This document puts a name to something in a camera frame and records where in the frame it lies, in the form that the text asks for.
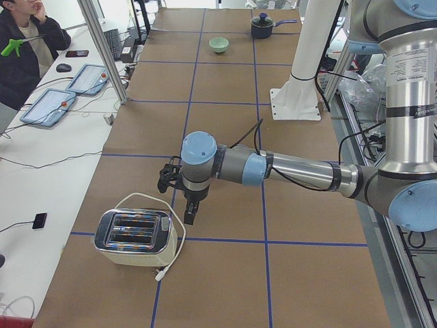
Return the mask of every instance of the brown table surface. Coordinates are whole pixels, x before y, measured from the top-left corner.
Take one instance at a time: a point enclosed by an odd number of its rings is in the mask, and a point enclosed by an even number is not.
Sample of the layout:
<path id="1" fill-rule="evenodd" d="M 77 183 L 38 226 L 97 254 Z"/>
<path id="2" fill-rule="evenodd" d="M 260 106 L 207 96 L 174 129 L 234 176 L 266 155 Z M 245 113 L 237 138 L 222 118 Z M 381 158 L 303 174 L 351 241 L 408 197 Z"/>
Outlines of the brown table surface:
<path id="1" fill-rule="evenodd" d="M 289 77 L 301 24 L 253 40 L 258 13 L 158 13 L 35 328 L 390 326 L 355 204 L 336 193 L 214 180 L 160 283 L 152 268 L 113 264 L 94 249 L 101 215 L 129 193 L 172 201 L 156 188 L 158 172 L 190 132 L 229 145 L 263 118 L 263 149 L 335 160 L 328 113 L 319 122 L 272 120 L 269 89 Z M 268 13 L 298 18 L 295 10 Z M 208 48 L 214 36 L 229 39 L 228 51 Z M 157 206 L 140 197 L 124 205 Z M 184 207 L 177 192 L 180 216 Z"/>

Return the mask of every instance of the saucepan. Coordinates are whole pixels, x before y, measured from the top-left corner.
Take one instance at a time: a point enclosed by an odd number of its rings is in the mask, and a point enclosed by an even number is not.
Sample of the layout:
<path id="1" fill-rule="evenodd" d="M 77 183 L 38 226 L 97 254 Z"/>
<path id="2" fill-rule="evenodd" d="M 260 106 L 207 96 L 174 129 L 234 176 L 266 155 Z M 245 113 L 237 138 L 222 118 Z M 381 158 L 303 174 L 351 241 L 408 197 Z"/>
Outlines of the saucepan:
<path id="1" fill-rule="evenodd" d="M 273 22 L 273 20 L 267 16 L 265 12 L 259 14 L 259 16 L 251 19 L 251 33 L 256 39 L 265 39 L 272 34 L 273 27 L 277 27 L 286 23 L 297 23 L 296 19 L 280 20 L 279 22 Z"/>

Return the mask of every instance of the black jacket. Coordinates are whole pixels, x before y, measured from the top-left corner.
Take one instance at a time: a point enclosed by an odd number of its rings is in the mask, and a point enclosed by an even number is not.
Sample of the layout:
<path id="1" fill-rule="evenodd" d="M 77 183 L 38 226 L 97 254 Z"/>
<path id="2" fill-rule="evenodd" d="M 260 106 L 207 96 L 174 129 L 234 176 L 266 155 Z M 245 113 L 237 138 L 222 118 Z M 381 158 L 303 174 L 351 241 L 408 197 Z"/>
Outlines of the black jacket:
<path id="1" fill-rule="evenodd" d="M 31 20 L 39 33 L 45 34 L 44 41 L 53 59 L 58 56 L 56 50 L 65 50 L 70 46 L 71 37 L 61 29 L 57 21 L 48 17 L 41 25 L 35 17 L 31 16 Z M 0 51 L 9 44 L 9 39 L 24 38 L 10 11 L 3 10 L 0 13 Z M 21 45 L 20 57 L 16 56 L 15 51 L 7 57 L 0 55 L 0 103 L 20 109 L 39 82 L 38 58 L 30 43 L 25 42 Z"/>

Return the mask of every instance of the green bowl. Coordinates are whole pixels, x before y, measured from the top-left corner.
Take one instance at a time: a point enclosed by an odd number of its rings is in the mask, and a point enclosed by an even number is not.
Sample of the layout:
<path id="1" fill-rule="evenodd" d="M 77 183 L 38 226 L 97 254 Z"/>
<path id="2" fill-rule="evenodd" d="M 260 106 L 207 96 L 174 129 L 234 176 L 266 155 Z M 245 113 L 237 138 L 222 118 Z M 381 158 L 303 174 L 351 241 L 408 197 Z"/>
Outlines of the green bowl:
<path id="1" fill-rule="evenodd" d="M 210 48 L 215 53 L 224 53 L 229 46 L 229 41 L 225 38 L 213 38 L 210 40 Z"/>

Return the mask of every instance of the computer mouse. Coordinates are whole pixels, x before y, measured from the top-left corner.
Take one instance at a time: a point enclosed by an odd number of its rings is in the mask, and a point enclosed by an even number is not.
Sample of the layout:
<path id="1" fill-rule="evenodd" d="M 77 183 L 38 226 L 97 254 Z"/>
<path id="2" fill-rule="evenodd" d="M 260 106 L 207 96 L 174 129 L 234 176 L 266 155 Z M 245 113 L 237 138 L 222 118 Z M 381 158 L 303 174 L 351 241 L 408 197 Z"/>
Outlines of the computer mouse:
<path id="1" fill-rule="evenodd" d="M 65 73 L 71 71 L 71 66 L 68 64 L 59 64 L 56 66 L 56 71 L 59 73 Z"/>

